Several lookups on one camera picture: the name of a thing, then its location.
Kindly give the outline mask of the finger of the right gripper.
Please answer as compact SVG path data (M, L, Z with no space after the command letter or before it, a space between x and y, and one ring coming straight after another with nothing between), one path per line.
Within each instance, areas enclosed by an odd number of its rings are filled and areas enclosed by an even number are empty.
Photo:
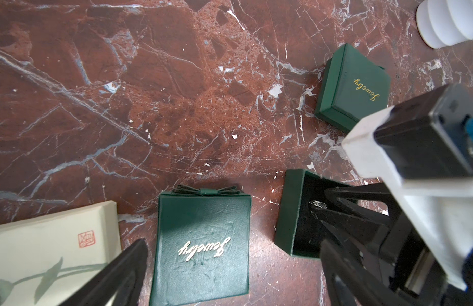
M379 251L389 228L371 220L312 207L311 214L331 233L338 245L372 275L380 275Z
M384 182L363 186L334 187L326 189L324 194L340 211L374 223L393 226L401 215L400 206ZM388 207L388 215L361 207L351 200L382 202Z

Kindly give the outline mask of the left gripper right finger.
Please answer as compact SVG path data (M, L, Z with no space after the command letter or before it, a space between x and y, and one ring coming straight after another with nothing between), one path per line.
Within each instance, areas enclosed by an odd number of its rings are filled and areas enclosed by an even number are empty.
M320 259L332 305L408 305L329 240L321 242Z

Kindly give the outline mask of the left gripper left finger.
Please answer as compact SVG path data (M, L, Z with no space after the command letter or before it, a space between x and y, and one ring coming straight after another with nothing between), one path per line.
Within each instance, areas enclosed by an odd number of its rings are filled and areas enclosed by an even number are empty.
M138 305L147 256L147 243L138 239L62 305L107 305L110 300L114 305Z

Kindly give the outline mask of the cream lotus box lid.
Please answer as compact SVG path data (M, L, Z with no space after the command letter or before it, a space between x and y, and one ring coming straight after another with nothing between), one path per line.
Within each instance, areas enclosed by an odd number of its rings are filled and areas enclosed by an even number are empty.
M0 305L60 305L121 252L105 201L0 225Z

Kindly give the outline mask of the green box base black insert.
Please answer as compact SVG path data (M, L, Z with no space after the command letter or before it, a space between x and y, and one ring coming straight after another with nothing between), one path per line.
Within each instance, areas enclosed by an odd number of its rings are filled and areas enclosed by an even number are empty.
M287 170L274 243L288 255L301 258L319 258L320 244L325 238L339 243L311 214L310 203L322 202L327 209L342 212L326 198L324 191L346 186L308 170Z

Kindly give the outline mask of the green bow box lid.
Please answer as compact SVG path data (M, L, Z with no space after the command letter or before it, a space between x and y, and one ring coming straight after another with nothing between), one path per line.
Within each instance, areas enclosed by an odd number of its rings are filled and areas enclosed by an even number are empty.
M179 185L159 195L151 305L186 305L249 292L252 197L236 186Z

